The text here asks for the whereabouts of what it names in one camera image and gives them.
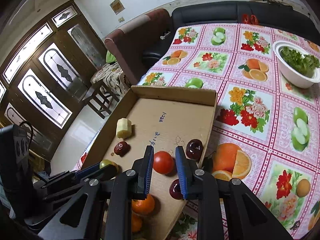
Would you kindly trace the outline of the pale sugarcane piece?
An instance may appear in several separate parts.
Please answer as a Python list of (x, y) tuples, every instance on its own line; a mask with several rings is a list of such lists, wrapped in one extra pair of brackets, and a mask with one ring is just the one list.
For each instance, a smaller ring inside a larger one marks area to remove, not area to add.
[(127, 118), (121, 118), (117, 121), (116, 136), (121, 139), (129, 138), (132, 134), (132, 123)]

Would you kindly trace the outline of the green cushion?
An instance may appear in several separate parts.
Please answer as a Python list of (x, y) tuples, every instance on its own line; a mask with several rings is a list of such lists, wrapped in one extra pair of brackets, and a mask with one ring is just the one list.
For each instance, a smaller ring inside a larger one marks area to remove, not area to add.
[(112, 64), (117, 62), (116, 57), (108, 50), (106, 53), (106, 63)]

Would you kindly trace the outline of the wooden glass panel door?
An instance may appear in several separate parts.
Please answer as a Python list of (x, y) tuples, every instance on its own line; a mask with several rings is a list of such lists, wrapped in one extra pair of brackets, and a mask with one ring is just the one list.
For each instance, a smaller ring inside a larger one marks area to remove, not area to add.
[(51, 161), (105, 56), (75, 1), (47, 14), (1, 64), (1, 126), (22, 125), (32, 137), (30, 149)]

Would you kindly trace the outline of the green grape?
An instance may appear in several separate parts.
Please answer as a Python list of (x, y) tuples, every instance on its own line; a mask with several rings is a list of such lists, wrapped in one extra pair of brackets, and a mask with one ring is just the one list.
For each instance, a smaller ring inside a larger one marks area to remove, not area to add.
[(117, 169), (117, 172), (119, 171), (118, 165), (114, 161), (110, 161), (108, 159), (103, 159), (99, 164), (99, 168), (101, 169), (101, 168), (108, 166), (108, 165), (114, 166)]

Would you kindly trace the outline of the red tomato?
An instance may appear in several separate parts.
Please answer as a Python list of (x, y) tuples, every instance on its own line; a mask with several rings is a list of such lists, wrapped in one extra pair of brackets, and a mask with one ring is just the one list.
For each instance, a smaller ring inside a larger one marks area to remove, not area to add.
[(160, 174), (169, 174), (174, 169), (172, 156), (165, 151), (158, 151), (154, 155), (153, 169)]

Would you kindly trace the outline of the small yellow wall plaque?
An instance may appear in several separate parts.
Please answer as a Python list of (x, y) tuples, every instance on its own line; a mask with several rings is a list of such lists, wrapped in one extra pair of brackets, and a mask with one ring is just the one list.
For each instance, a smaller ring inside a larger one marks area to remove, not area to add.
[(123, 4), (121, 3), (120, 0), (114, 0), (111, 4), (110, 4), (111, 9), (113, 10), (113, 12), (117, 15), (120, 12), (122, 12), (125, 7), (123, 6)]

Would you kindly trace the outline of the orange mandarin with leaf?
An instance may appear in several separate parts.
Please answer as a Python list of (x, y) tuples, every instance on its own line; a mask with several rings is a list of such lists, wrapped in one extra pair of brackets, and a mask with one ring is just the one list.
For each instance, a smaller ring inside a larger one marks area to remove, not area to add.
[(132, 233), (139, 232), (141, 230), (142, 226), (143, 226), (142, 218), (139, 215), (132, 213), (132, 216), (131, 216), (131, 231), (132, 231)]

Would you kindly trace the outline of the dark red plum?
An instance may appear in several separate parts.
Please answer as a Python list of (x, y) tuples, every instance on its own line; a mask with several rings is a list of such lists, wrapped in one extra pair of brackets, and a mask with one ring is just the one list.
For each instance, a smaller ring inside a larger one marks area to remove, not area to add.
[(199, 139), (192, 139), (187, 143), (186, 155), (189, 159), (199, 160), (203, 152), (203, 144)]

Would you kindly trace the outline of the dried red jujube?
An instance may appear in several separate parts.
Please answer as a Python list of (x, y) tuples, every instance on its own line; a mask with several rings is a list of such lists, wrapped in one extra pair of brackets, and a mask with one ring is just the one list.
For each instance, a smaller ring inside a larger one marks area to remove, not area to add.
[(121, 141), (119, 143), (116, 144), (116, 146), (114, 147), (114, 153), (118, 156), (123, 157), (125, 154), (127, 154), (130, 151), (131, 146), (125, 142), (125, 141)]

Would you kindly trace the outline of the shallow cardboard box tray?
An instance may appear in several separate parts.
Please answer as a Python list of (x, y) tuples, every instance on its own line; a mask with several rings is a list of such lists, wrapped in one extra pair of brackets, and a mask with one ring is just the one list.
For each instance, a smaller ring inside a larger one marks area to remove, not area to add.
[[(186, 87), (132, 86), (108, 117), (81, 167), (83, 170), (103, 159), (114, 161), (123, 171), (143, 157), (146, 146), (154, 152), (172, 156), (177, 146), (184, 150), (189, 141), (199, 139), (204, 150), (197, 162), (202, 165), (207, 150), (216, 109), (216, 91)], [(123, 157), (114, 154), (121, 139), (116, 137), (117, 121), (127, 118), (132, 134), (125, 139), (130, 150)], [(162, 175), (152, 168), (150, 193), (156, 198), (155, 214), (145, 220), (146, 239), (166, 239), (178, 220), (186, 202), (175, 200), (169, 186), (177, 179), (176, 172)]]

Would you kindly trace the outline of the dark purple plum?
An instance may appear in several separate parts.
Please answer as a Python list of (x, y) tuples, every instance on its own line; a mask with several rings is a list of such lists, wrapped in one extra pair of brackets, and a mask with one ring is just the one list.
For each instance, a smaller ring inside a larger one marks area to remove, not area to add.
[(182, 200), (183, 195), (181, 193), (179, 179), (175, 179), (169, 187), (169, 194), (176, 200)]

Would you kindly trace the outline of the white bowl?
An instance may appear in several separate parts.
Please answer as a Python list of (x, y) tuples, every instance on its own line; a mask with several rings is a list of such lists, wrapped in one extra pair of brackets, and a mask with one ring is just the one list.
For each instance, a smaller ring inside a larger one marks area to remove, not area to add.
[(319, 58), (287, 41), (276, 41), (272, 48), (282, 75), (293, 85), (309, 88), (319, 83)]

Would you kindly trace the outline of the small orange mandarin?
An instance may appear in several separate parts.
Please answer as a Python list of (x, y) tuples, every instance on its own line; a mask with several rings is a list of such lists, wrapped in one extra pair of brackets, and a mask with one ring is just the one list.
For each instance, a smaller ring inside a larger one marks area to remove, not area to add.
[(139, 215), (149, 215), (155, 208), (155, 200), (148, 194), (145, 200), (132, 200), (132, 210)]

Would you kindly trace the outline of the floral patterned seat cover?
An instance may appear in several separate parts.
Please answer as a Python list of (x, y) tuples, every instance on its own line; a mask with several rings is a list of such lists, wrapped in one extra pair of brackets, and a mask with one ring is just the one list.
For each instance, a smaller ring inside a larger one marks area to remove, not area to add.
[(131, 87), (131, 83), (121, 69), (118, 62), (105, 64), (103, 68), (98, 70), (91, 78), (91, 84), (95, 84), (103, 80), (106, 86), (121, 98), (127, 93)]

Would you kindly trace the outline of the tan round longan fruit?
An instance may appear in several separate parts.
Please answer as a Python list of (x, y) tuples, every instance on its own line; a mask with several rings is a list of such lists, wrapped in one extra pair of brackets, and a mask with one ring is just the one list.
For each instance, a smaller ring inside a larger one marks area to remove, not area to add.
[(298, 197), (305, 197), (310, 192), (310, 182), (307, 179), (302, 179), (298, 182), (296, 194)]

